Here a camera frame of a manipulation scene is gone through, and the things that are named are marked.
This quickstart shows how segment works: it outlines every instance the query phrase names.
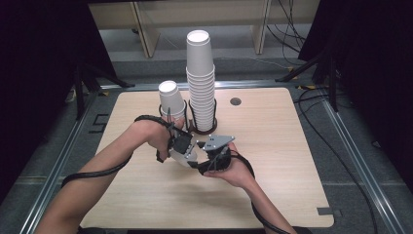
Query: person's left hand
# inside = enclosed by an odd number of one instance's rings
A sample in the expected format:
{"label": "person's left hand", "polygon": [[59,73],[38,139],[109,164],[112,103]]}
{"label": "person's left hand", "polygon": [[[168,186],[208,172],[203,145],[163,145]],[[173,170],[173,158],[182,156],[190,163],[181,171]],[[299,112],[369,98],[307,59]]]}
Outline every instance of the person's left hand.
{"label": "person's left hand", "polygon": [[[182,129],[184,125],[184,117],[181,117],[179,119],[174,119],[171,117],[170,119],[172,122],[174,122],[175,127],[178,129]],[[149,121],[151,122],[151,128],[150,128],[150,137],[148,139],[149,145],[151,145],[154,148],[157,148],[159,153],[160,153],[160,158],[162,160],[166,160],[168,158],[168,142],[170,139],[170,135],[173,135],[173,131],[169,132],[165,126],[160,125],[156,122]]]}

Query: cabinet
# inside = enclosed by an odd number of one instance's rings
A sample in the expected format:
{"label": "cabinet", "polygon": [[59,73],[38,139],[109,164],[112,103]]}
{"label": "cabinet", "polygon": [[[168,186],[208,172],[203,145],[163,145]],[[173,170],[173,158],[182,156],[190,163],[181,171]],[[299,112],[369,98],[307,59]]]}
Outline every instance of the cabinet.
{"label": "cabinet", "polygon": [[[311,23],[318,5],[319,0],[294,2],[294,22]],[[187,26],[250,25],[255,53],[262,54],[266,25],[287,23],[282,6],[289,13],[286,0],[169,0],[89,6],[99,29],[136,29],[148,58],[154,55],[160,36],[157,28]]]}

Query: wooden table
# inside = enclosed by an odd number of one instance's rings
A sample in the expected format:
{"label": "wooden table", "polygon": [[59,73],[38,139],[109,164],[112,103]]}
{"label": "wooden table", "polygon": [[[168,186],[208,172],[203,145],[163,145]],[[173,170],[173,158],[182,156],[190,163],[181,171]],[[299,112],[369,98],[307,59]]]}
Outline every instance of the wooden table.
{"label": "wooden table", "polygon": [[[189,93],[181,91],[188,100]],[[234,143],[255,170],[256,179],[292,225],[329,227],[319,174],[287,89],[216,90],[217,135]],[[239,98],[240,105],[232,105]],[[159,115],[158,92],[122,93],[98,151],[141,114]],[[206,136],[195,135],[196,139]],[[207,155],[197,149],[199,160]],[[84,227],[127,229],[259,228],[243,190],[221,179],[201,176],[173,159],[156,161],[145,144],[82,222]]]}

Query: wrist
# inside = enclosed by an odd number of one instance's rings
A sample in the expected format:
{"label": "wrist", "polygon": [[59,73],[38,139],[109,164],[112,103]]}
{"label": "wrist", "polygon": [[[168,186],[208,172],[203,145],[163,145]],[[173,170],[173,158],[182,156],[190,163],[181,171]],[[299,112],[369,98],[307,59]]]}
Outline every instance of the wrist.
{"label": "wrist", "polygon": [[137,148],[141,144],[149,141],[153,131],[150,129],[150,121],[141,120],[132,123],[128,129],[127,133],[130,135],[130,139],[133,140],[134,148]]}

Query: person's right hand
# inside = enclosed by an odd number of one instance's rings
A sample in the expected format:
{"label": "person's right hand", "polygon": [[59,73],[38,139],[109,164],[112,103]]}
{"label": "person's right hand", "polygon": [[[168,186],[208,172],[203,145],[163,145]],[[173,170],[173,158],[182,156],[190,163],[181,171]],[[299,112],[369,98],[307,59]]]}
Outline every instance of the person's right hand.
{"label": "person's right hand", "polygon": [[[238,150],[235,144],[233,142],[230,142],[228,146],[231,149],[231,154],[237,156]],[[231,159],[231,164],[225,171],[209,171],[205,172],[204,176],[222,178],[229,182],[231,185],[240,188],[246,188],[249,183],[255,181],[254,177],[252,176],[251,172],[248,170],[246,165],[237,158]]]}

